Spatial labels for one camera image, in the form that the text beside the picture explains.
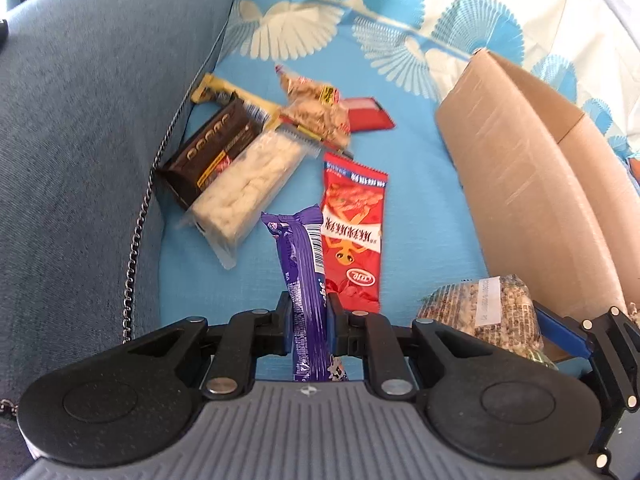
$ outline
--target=silver rivet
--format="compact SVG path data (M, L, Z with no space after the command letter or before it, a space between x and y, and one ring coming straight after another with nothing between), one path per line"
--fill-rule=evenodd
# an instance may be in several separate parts
M604 466L607 465L607 462L609 461L607 455L605 455L604 453L601 455L598 455L597 459L596 459L596 467L598 469L602 469Z
M382 391L387 395L405 395L413 389L414 386L404 379L387 379L382 383Z
M216 377L207 381L207 390L212 394L230 394L237 387L238 383L228 377Z

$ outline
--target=red packet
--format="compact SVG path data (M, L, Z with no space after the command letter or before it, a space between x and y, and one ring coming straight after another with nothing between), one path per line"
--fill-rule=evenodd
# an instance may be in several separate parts
M327 292L345 310L380 311L382 218L388 176L352 160L324 156L322 254Z
M373 97L341 99L340 104L349 111L351 133L371 130L390 130L396 125Z

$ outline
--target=purple wrapper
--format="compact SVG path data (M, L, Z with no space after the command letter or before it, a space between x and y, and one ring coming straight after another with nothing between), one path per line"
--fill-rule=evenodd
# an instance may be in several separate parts
M334 363L326 341L320 207L308 207L295 215L262 213L262 221L276 240L278 259L293 302L294 380L346 378L339 362Z

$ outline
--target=gray sofa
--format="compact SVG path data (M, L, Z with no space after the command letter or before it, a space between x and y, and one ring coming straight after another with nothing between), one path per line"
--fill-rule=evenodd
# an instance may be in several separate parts
M130 237L149 167L232 1L29 0L8 15L0 52L0 399L17 400L40 375L121 341ZM161 235L153 199L134 336L159 323ZM0 416L0 479L29 463L15 418Z

